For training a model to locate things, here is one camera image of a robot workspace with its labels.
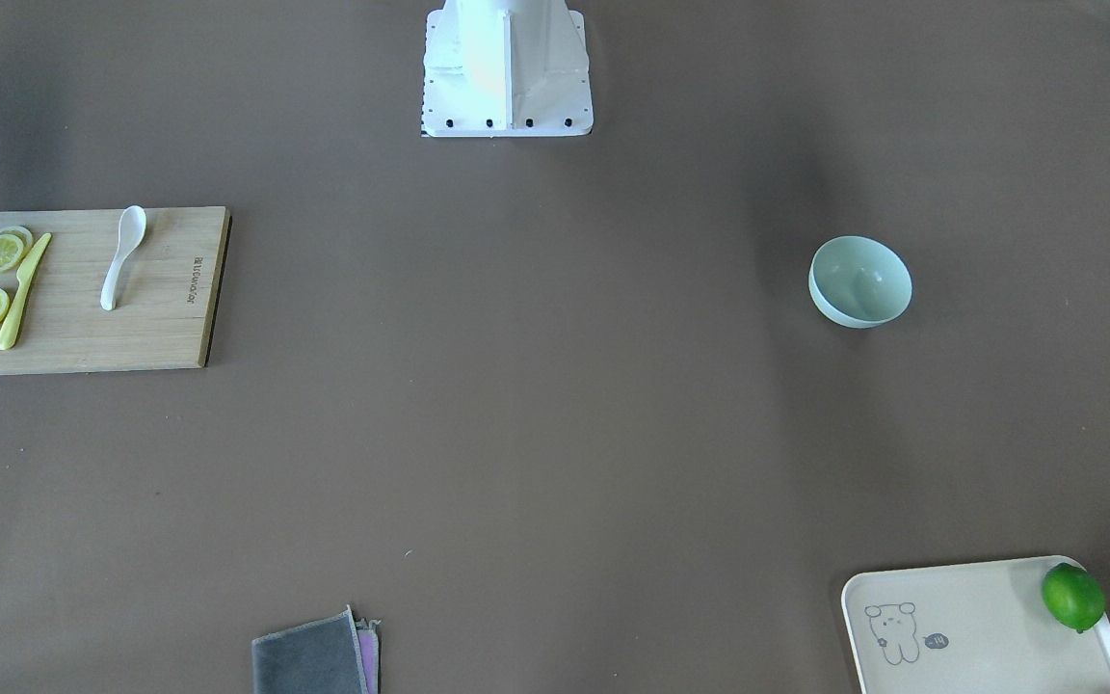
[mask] white tray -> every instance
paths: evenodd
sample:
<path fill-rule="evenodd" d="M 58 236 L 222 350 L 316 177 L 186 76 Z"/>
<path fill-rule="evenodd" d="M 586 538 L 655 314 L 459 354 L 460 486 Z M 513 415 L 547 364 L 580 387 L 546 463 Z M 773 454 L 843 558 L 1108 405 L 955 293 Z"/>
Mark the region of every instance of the white tray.
<path fill-rule="evenodd" d="M 1110 623 L 1084 633 L 1043 605 L 1068 557 L 860 573 L 842 614 L 864 694 L 1110 694 Z"/>

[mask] light blue bowl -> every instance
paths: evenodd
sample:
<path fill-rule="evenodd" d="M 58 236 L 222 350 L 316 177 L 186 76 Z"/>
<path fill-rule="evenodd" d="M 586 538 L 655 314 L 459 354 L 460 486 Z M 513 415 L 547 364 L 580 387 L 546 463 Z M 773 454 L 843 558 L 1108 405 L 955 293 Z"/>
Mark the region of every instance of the light blue bowl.
<path fill-rule="evenodd" d="M 825 318 L 846 328 L 876 328 L 910 304 L 907 264 L 881 242 L 862 237 L 829 240 L 811 259 L 807 290 Z"/>

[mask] gray cloth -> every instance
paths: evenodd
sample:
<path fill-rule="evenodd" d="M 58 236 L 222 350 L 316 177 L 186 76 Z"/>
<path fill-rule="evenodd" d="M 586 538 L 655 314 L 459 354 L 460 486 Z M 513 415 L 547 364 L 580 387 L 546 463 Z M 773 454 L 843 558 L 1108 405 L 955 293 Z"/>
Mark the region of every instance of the gray cloth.
<path fill-rule="evenodd" d="M 252 641 L 255 694 L 369 694 L 353 612 Z"/>

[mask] knife blade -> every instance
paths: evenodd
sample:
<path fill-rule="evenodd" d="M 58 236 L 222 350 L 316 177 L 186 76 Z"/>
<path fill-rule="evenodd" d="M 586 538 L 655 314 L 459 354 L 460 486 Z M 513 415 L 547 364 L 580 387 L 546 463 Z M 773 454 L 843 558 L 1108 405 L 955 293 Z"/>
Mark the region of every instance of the knife blade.
<path fill-rule="evenodd" d="M 0 328 L 0 350 L 14 348 L 14 341 L 19 336 L 19 322 L 23 320 L 23 303 L 28 300 L 28 290 L 32 288 L 32 275 L 37 272 L 37 263 L 40 263 L 40 255 L 44 253 L 46 247 L 49 245 L 50 237 L 52 234 L 42 234 L 42 238 L 32 247 L 32 250 L 28 251 L 23 262 L 19 263 L 17 271 L 19 289 L 17 289 L 14 298 L 11 299 L 8 318 L 3 319 L 3 328 Z"/>

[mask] cartoon dog drawing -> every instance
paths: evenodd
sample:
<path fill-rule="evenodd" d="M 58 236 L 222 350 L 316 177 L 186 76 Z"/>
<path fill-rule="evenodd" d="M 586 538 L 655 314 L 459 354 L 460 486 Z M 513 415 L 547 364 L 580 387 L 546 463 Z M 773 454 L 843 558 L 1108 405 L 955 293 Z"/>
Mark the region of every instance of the cartoon dog drawing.
<path fill-rule="evenodd" d="M 864 612 L 868 616 L 868 627 L 872 628 L 872 636 L 885 651 L 885 660 L 890 666 L 919 660 L 915 603 L 868 605 Z"/>

